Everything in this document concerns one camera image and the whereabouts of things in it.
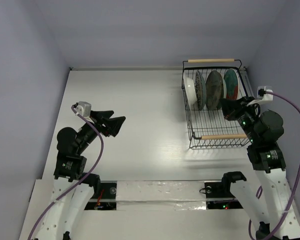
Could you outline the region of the dark reindeer plate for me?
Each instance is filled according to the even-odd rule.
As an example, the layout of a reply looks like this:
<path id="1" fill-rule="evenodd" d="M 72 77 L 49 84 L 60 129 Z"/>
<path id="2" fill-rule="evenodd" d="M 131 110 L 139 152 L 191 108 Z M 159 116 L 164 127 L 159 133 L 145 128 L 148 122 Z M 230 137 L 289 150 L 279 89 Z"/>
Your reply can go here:
<path id="1" fill-rule="evenodd" d="M 221 108 L 220 99 L 225 97 L 225 83 L 222 75 L 212 70 L 205 82 L 207 109 L 218 110 Z"/>

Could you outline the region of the blue floral plate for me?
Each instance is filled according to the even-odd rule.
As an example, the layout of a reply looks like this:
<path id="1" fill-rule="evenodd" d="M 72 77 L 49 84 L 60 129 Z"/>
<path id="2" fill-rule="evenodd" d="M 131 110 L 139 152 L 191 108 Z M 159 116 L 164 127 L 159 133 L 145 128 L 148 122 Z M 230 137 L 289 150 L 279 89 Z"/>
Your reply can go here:
<path id="1" fill-rule="evenodd" d="M 199 70 L 195 73 L 195 93 L 198 109 L 203 110 L 207 102 L 207 92 L 205 79 Z"/>

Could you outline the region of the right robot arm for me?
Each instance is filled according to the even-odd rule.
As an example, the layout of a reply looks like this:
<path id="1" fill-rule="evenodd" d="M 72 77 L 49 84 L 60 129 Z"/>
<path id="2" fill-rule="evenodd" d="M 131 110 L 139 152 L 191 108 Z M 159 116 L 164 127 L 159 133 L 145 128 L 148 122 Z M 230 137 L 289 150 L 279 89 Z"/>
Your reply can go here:
<path id="1" fill-rule="evenodd" d="M 220 190 L 234 196 L 256 229 L 257 240 L 300 240 L 300 224 L 292 206 L 295 189 L 289 189 L 286 163 L 277 140 L 284 134 L 282 117 L 272 111 L 259 113 L 257 100 L 242 97 L 220 100 L 226 120 L 235 120 L 250 141 L 247 155 L 260 182 L 265 202 L 251 190 L 239 171 L 225 173 Z"/>

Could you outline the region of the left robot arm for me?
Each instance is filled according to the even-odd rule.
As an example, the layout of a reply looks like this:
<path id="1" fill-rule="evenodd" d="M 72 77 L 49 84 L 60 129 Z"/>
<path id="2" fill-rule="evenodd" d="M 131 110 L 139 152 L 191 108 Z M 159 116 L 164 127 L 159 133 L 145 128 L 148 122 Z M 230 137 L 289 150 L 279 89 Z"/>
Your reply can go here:
<path id="1" fill-rule="evenodd" d="M 114 111 L 91 111 L 87 116 L 72 111 L 84 121 L 79 130 L 62 128 L 57 134 L 57 157 L 49 204 L 32 227 L 29 240 L 70 240 L 91 198 L 100 194 L 100 176 L 93 173 L 104 151 L 104 137 L 116 137 L 125 116 L 113 117 Z M 96 139 L 100 152 L 85 172 L 83 152 Z"/>

